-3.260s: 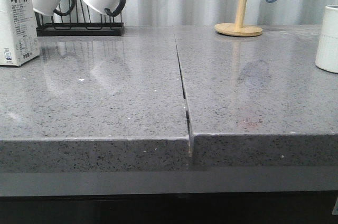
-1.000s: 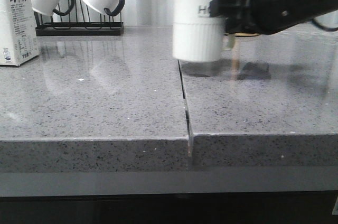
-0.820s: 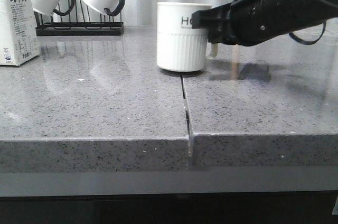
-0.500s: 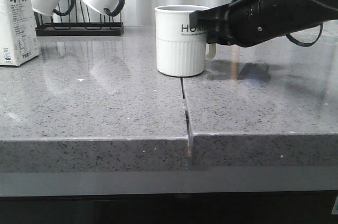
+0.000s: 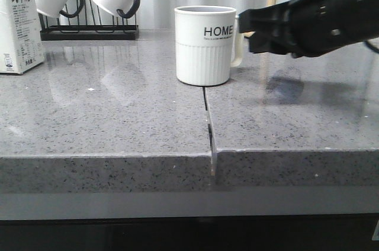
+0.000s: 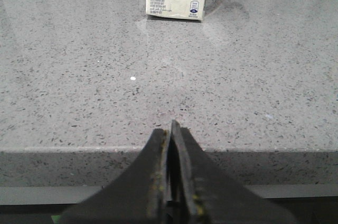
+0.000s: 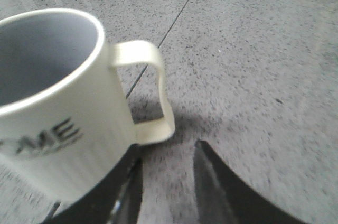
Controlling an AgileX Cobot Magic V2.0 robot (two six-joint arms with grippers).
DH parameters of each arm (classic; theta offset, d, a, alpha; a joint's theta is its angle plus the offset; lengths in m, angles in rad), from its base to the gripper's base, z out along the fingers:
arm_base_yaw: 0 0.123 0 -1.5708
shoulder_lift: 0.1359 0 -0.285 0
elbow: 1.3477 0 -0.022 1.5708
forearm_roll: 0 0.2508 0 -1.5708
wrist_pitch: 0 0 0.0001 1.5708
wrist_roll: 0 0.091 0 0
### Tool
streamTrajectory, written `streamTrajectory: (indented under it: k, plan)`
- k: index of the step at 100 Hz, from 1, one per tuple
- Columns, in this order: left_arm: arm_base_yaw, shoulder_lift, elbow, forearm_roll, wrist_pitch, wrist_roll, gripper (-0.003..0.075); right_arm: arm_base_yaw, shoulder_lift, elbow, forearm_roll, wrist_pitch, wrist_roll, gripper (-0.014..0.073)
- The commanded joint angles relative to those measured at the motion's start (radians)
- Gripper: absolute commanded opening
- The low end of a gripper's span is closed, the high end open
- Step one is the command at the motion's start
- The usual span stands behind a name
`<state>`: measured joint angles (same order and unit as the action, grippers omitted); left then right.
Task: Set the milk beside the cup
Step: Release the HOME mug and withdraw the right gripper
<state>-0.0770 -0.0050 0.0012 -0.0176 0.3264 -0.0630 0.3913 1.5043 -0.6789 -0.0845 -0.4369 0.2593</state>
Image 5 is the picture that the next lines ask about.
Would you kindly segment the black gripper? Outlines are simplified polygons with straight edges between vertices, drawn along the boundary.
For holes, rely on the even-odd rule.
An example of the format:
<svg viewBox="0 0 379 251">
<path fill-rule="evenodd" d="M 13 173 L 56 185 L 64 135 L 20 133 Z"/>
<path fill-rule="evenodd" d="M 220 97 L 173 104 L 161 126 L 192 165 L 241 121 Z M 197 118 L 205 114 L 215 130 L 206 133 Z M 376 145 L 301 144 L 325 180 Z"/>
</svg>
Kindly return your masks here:
<svg viewBox="0 0 379 251">
<path fill-rule="evenodd" d="M 269 26 L 287 27 L 291 43 L 259 32 Z M 378 37 L 378 0 L 289 0 L 247 9 L 239 14 L 239 32 L 252 31 L 249 51 L 254 54 L 318 57 L 360 42 L 378 53 L 370 42 Z"/>
</svg>

